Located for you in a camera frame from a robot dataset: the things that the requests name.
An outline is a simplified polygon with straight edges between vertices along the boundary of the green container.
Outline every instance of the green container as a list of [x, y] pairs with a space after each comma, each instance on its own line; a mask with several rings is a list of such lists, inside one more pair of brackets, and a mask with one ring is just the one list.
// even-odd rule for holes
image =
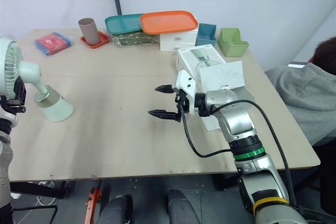
[[217, 43], [226, 57], [242, 57], [249, 46], [241, 41], [239, 28], [222, 28]]

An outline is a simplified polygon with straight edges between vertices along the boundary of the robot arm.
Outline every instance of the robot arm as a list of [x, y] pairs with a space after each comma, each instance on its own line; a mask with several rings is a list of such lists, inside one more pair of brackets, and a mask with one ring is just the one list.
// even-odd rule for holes
[[20, 77], [15, 81], [14, 93], [13, 99], [7, 99], [5, 95], [2, 95], [0, 100], [0, 222], [4, 223], [13, 223], [8, 178], [8, 167], [13, 158], [13, 151], [10, 147], [9, 134], [17, 125], [16, 113], [26, 111], [24, 107], [26, 89]]
[[172, 86], [160, 86], [156, 91], [176, 92], [178, 112], [150, 111], [153, 116], [181, 121], [184, 112], [193, 113], [194, 110], [198, 110], [199, 116], [213, 114], [218, 119], [240, 174], [238, 185], [241, 198], [245, 208], [255, 215], [256, 223], [307, 223], [289, 205], [286, 187], [270, 156], [265, 152], [244, 107], [237, 103], [218, 109], [224, 104], [238, 100], [232, 90], [224, 88], [196, 93], [195, 81], [182, 70]]

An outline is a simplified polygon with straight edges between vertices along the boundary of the grey sweater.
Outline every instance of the grey sweater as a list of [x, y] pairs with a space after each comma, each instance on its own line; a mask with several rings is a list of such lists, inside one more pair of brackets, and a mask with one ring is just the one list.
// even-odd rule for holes
[[311, 145], [336, 138], [336, 76], [308, 63], [266, 72]]

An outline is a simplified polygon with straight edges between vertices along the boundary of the blue bin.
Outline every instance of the blue bin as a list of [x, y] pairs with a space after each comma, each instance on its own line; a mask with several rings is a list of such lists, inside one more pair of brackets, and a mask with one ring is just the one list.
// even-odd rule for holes
[[211, 44], [216, 45], [216, 25], [200, 23], [195, 46]]

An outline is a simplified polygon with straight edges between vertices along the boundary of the table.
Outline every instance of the table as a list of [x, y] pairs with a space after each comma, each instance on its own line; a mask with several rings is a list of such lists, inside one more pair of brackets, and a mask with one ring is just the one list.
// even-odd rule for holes
[[[33, 42], [52, 31], [34, 30], [18, 43], [24, 59], [41, 66], [43, 83], [71, 101], [75, 111], [63, 122], [47, 121], [33, 102], [34, 87], [27, 85], [27, 112], [18, 115], [19, 124], [11, 134], [11, 181], [236, 172], [231, 153], [199, 158], [186, 140], [182, 123], [147, 113], [153, 109], [176, 111], [173, 94], [154, 91], [159, 85], [172, 83], [175, 53], [160, 52], [158, 45], [117, 47], [111, 42], [91, 49], [79, 40], [79, 29], [59, 29], [73, 37], [74, 45], [47, 57]], [[268, 115], [289, 167], [319, 165], [317, 155], [251, 53], [225, 60], [243, 61], [246, 87]], [[275, 166], [283, 169], [267, 124], [257, 110], [251, 109], [250, 116]], [[198, 116], [188, 118], [188, 127], [199, 152], [228, 148], [222, 133], [207, 132]]]

